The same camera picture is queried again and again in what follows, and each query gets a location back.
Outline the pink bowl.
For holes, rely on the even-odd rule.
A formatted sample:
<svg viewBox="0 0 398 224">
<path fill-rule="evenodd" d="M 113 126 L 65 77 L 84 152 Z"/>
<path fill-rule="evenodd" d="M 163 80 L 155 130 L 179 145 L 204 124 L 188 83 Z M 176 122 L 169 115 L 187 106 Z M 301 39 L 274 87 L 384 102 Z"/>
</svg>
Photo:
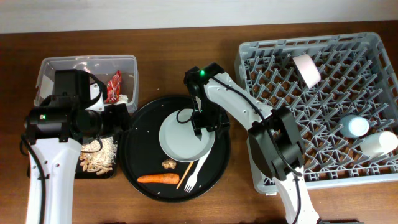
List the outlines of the pink bowl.
<svg viewBox="0 0 398 224">
<path fill-rule="evenodd" d="M 294 57 L 292 60 L 309 89 L 313 88 L 321 80 L 320 72 L 308 54 Z"/>
</svg>

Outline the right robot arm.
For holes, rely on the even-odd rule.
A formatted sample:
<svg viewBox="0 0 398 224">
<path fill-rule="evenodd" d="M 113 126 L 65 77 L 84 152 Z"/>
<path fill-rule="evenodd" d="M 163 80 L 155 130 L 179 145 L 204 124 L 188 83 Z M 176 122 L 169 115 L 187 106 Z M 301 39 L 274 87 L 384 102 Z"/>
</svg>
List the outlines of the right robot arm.
<svg viewBox="0 0 398 224">
<path fill-rule="evenodd" d="M 292 112 L 255 99 L 217 63 L 187 70 L 183 82 L 194 101 L 190 122 L 195 136 L 201 138 L 204 129 L 228 129 L 230 114 L 247 131 L 253 162 L 275 183 L 287 223 L 320 223 L 305 184 L 305 146 Z"/>
</svg>

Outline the white plastic fork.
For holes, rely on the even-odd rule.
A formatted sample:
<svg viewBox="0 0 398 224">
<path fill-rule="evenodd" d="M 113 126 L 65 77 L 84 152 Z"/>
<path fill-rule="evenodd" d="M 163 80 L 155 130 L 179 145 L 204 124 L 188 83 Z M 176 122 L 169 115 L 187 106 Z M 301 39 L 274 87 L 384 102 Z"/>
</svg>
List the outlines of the white plastic fork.
<svg viewBox="0 0 398 224">
<path fill-rule="evenodd" d="M 193 171 L 193 174 L 188 178 L 187 183 L 184 187 L 184 191 L 190 193 L 197 183 L 197 176 L 202 166 L 204 165 L 206 159 L 208 158 L 210 151 L 208 151 L 203 157 L 198 160 L 198 163 Z"/>
</svg>

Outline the red snack wrapper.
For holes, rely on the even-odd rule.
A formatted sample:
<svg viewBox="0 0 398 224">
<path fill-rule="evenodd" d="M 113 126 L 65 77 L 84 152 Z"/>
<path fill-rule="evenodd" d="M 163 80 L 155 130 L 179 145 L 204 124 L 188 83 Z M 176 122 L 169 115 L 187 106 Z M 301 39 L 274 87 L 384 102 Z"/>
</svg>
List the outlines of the red snack wrapper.
<svg viewBox="0 0 398 224">
<path fill-rule="evenodd" d="M 104 101 L 106 104 L 117 103 L 119 101 L 121 80 L 121 72 L 118 70 L 107 83 L 107 99 Z"/>
</svg>

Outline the blue cup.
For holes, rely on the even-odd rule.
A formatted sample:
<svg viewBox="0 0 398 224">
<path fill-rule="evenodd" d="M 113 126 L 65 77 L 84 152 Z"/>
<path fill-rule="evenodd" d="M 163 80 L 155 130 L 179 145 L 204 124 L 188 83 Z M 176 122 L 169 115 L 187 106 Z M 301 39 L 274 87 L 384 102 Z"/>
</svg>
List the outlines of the blue cup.
<svg viewBox="0 0 398 224">
<path fill-rule="evenodd" d="M 367 119 L 353 114 L 341 118 L 339 124 L 343 126 L 340 133 L 347 138 L 358 138 L 369 131 Z"/>
</svg>

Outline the brown food chunk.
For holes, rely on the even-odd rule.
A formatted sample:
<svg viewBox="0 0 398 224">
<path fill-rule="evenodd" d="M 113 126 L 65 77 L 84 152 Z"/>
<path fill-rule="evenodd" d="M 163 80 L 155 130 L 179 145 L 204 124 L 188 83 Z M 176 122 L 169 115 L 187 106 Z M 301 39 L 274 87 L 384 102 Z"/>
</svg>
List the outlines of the brown food chunk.
<svg viewBox="0 0 398 224">
<path fill-rule="evenodd" d="M 162 162 L 162 167 L 164 169 L 175 169 L 177 166 L 177 162 L 173 159 L 166 159 Z"/>
</svg>

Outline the orange carrot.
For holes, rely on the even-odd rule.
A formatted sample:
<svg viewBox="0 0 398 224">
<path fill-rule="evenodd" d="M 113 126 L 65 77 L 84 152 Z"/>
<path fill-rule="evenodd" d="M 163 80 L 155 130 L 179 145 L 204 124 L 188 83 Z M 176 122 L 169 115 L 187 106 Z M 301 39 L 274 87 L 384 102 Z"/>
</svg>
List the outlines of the orange carrot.
<svg viewBox="0 0 398 224">
<path fill-rule="evenodd" d="M 166 174 L 152 174 L 143 175 L 137 179 L 139 183 L 153 183 L 153 184 L 178 184 L 180 177 L 178 174 L 166 173 Z"/>
</svg>

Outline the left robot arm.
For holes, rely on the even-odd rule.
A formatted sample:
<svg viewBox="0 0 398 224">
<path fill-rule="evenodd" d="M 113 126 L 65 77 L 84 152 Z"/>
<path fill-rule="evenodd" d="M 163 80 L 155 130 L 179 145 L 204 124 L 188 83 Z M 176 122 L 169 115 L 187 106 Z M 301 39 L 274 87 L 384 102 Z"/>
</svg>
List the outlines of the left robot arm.
<svg viewBox="0 0 398 224">
<path fill-rule="evenodd" d="M 98 107 L 106 85 L 83 70 L 57 70 L 53 93 L 25 118 L 21 148 L 30 159 L 26 223 L 71 223 L 82 145 L 130 130 L 125 104 Z"/>
</svg>

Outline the cream cup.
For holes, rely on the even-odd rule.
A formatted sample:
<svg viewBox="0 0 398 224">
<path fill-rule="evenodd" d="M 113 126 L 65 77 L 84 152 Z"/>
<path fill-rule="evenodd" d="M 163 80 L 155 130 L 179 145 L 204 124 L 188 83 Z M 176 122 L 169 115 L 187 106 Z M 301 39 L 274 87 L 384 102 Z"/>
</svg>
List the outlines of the cream cup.
<svg viewBox="0 0 398 224">
<path fill-rule="evenodd" d="M 390 131 L 382 131 L 366 136 L 360 144 L 360 150 L 370 158 L 385 155 L 396 148 L 397 136 Z"/>
</svg>

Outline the white tissue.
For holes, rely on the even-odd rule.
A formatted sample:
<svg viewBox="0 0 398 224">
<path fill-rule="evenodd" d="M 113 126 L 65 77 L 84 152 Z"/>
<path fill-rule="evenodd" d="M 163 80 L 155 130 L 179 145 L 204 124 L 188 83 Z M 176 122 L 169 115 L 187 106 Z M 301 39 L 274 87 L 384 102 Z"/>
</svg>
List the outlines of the white tissue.
<svg viewBox="0 0 398 224">
<path fill-rule="evenodd" d="M 119 104 L 127 104 L 128 103 L 128 96 L 127 95 L 120 95 L 119 96 L 119 101 L 116 103 L 117 105 Z"/>
</svg>

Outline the wooden chopstick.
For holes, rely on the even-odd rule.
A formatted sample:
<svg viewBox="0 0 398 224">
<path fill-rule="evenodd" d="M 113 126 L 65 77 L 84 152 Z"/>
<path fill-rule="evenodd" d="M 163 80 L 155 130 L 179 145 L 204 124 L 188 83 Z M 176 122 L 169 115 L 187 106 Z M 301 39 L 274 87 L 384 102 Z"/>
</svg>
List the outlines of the wooden chopstick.
<svg viewBox="0 0 398 224">
<path fill-rule="evenodd" d="M 187 168 L 186 168 L 184 174 L 182 175 L 182 177 L 181 177 L 181 179 L 180 179 L 180 182 L 178 183 L 176 189 L 179 189 L 179 188 L 180 188 L 181 184 L 183 183 L 184 179 L 186 178 L 187 174 L 189 173 L 189 171 L 190 171 L 190 169 L 191 169 L 193 163 L 194 163 L 194 161 L 191 161 L 191 162 L 189 163 L 189 165 L 187 166 Z"/>
</svg>

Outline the grey plate with rice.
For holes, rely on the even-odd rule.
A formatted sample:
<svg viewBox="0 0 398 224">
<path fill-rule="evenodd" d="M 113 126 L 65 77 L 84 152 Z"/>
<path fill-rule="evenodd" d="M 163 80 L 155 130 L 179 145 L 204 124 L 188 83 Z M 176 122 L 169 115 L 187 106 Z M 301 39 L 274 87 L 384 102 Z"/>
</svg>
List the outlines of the grey plate with rice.
<svg viewBox="0 0 398 224">
<path fill-rule="evenodd" d="M 159 130 L 159 143 L 171 159 L 179 162 L 196 161 L 211 150 L 215 143 L 215 132 L 201 129 L 201 140 L 195 136 L 191 122 L 179 123 L 177 111 L 168 115 Z"/>
</svg>

